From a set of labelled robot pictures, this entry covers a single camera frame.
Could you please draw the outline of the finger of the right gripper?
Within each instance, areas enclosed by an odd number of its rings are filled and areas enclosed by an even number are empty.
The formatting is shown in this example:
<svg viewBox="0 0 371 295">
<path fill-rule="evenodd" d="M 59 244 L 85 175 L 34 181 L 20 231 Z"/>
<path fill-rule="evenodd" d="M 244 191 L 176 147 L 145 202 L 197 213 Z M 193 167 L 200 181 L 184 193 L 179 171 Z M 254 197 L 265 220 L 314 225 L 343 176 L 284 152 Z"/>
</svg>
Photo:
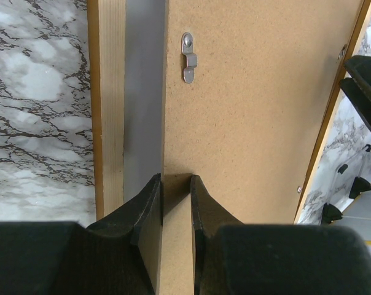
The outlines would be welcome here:
<svg viewBox="0 0 371 295">
<path fill-rule="evenodd" d="M 352 78 L 344 78 L 340 81 L 340 88 L 359 114 L 363 123 L 371 132 L 371 102 L 364 95 Z"/>
<path fill-rule="evenodd" d="M 371 90 L 371 56 L 355 55 L 344 67 L 363 90 Z"/>
</svg>

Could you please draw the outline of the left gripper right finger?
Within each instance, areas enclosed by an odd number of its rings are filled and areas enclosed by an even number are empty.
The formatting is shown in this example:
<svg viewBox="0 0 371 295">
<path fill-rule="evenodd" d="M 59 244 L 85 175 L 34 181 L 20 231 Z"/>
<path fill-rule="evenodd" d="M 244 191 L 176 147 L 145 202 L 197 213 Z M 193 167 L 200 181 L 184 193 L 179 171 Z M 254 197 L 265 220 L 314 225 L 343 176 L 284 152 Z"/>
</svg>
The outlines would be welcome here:
<svg viewBox="0 0 371 295">
<path fill-rule="evenodd" d="M 195 294 L 371 294 L 371 255 L 352 229 L 243 224 L 190 180 Z"/>
</svg>

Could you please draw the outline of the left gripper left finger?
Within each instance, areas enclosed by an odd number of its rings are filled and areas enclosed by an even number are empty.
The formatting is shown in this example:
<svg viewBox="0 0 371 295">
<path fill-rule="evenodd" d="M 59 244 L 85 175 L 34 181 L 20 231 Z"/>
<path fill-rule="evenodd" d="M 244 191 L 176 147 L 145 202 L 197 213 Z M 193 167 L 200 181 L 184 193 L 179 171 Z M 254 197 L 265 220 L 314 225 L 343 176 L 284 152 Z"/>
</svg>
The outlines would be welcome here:
<svg viewBox="0 0 371 295">
<path fill-rule="evenodd" d="M 161 176 L 97 222 L 0 222 L 0 294 L 156 294 Z"/>
</svg>

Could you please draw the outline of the wooden picture frame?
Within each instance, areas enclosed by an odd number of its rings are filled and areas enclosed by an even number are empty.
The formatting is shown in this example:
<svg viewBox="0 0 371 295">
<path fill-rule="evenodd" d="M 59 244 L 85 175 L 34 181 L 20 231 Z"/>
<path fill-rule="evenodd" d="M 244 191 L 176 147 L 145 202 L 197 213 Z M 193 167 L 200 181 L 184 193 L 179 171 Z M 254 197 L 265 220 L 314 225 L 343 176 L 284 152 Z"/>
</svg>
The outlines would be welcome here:
<svg viewBox="0 0 371 295">
<path fill-rule="evenodd" d="M 338 80 L 343 75 L 343 62 L 353 52 L 361 32 L 371 1 L 363 1 L 358 19 L 347 43 L 345 56 L 339 60 L 339 67 L 324 113 L 321 128 L 311 155 L 303 187 L 307 186 L 310 167 L 315 163 L 322 143 L 322 131 L 337 101 Z M 88 36 L 92 85 L 93 148 L 96 185 L 96 215 L 107 216 L 125 203 L 124 182 L 124 110 L 125 110 L 125 36 L 127 1 L 89 1 L 87 3 Z M 163 125 L 165 122 L 166 85 L 166 22 L 163 53 L 163 100 L 162 100 L 162 169 L 163 181 Z M 295 220 L 302 204 L 303 192 L 299 193 L 299 205 Z"/>
</svg>

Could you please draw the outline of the plant window photo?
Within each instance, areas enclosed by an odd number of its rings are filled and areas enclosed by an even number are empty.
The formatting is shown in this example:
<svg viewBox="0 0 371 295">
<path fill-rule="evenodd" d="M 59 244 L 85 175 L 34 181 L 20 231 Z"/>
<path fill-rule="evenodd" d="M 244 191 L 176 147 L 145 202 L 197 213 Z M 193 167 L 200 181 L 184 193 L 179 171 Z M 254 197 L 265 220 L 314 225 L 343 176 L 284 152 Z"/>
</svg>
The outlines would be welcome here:
<svg viewBox="0 0 371 295">
<path fill-rule="evenodd" d="M 124 199 L 162 169 L 165 1 L 127 1 Z"/>
</svg>

